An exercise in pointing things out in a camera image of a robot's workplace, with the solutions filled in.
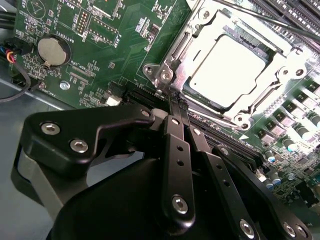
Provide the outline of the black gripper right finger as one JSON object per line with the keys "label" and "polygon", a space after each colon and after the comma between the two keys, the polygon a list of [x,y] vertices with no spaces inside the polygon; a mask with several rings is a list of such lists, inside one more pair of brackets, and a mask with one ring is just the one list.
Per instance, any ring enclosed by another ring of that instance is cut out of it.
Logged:
{"label": "black gripper right finger", "polygon": [[218,144],[209,146],[203,128],[189,119],[188,102],[179,99],[178,106],[196,161],[214,186],[235,238],[313,239],[306,225],[258,179],[256,174],[262,165],[261,154],[245,156],[229,146],[230,140],[226,137],[220,139]]}

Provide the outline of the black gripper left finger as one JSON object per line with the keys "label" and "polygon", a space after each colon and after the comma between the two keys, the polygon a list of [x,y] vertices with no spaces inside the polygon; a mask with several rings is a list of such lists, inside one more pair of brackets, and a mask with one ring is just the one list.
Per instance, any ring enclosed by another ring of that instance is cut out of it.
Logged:
{"label": "black gripper left finger", "polygon": [[139,160],[162,163],[160,216],[185,233],[196,209],[190,145],[181,116],[140,104],[38,112],[24,123],[11,171],[14,187],[55,220],[77,194]]}

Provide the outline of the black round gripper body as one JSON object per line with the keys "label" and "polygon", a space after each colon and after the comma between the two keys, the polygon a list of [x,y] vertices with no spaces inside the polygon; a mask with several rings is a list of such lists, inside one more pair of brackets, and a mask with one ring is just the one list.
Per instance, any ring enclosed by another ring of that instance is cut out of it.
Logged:
{"label": "black round gripper body", "polygon": [[[60,210],[53,240],[171,240],[161,217],[163,164],[142,159],[77,194]],[[208,171],[192,166],[195,223],[181,240],[234,238]]]}

